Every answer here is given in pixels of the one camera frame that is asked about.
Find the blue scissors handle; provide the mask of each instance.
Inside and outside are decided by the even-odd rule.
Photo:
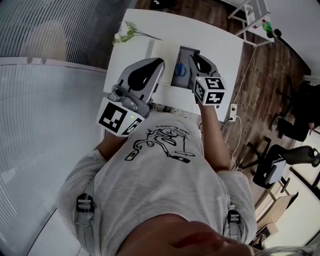
[[[174,75],[176,77],[184,77],[187,74],[187,69],[183,64],[177,64],[174,69]]]

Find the wooden floor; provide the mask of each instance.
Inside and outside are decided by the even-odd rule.
[[[213,0],[177,0],[176,2],[177,5],[174,8],[163,11],[199,20],[233,34],[242,28],[240,21],[228,19],[228,15],[231,12],[230,10]],[[137,9],[148,10],[149,6],[150,0],[137,0]],[[247,33],[247,39],[254,43],[261,41],[259,37],[250,33]],[[243,79],[253,52],[254,48],[244,43],[232,102],[239,90],[241,80]],[[248,142],[258,146],[260,152],[262,152],[266,146],[264,137],[272,139],[271,145],[279,144],[287,149],[293,146],[294,141],[292,139],[285,137],[281,140],[278,138],[276,132],[272,133],[270,131],[270,123],[273,116],[283,111],[287,106],[286,101],[283,100],[280,95],[276,94],[276,89],[289,93],[289,87],[286,84],[286,75],[291,77],[293,86],[298,88],[304,73],[304,66],[301,61],[277,39],[275,43],[269,43],[256,49],[245,76],[245,82],[242,83],[241,90],[235,99],[235,103],[247,105],[247,107],[238,105],[237,114],[242,121],[242,136],[239,148],[234,154],[236,166],[238,166],[239,163],[245,165],[256,160],[257,157],[255,154],[247,147]],[[294,117],[288,115],[287,120],[294,121]],[[232,155],[238,145],[240,136],[239,119],[237,119],[236,122],[228,122],[222,132],[230,155]],[[252,182],[251,171],[254,170],[254,167],[249,168],[243,170],[243,173],[245,173],[250,180],[254,201],[257,202],[265,190]]]

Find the power strip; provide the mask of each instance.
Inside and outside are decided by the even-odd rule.
[[[236,116],[237,116],[237,110],[238,110],[238,105],[237,104],[231,104],[230,105],[230,115],[229,115],[229,120],[230,122],[235,122],[236,121]]]

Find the scissors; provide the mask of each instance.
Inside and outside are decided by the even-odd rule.
[[[181,56],[181,52],[179,53],[179,62],[178,64],[175,66],[174,69],[174,75],[176,77],[184,77],[187,74],[187,69],[186,67],[182,64],[182,61],[180,59]]]

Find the white tabletop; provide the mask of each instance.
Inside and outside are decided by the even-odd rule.
[[[181,46],[200,50],[211,60],[226,84],[226,93],[216,110],[218,119],[224,121],[237,79],[243,40],[210,24],[159,11],[128,9],[124,21],[135,23],[138,30],[153,37],[173,41]],[[150,38],[135,36],[114,46],[103,91],[111,92],[122,71],[129,65],[146,58]],[[200,113],[191,90],[159,84],[152,95],[153,102],[173,108]]]

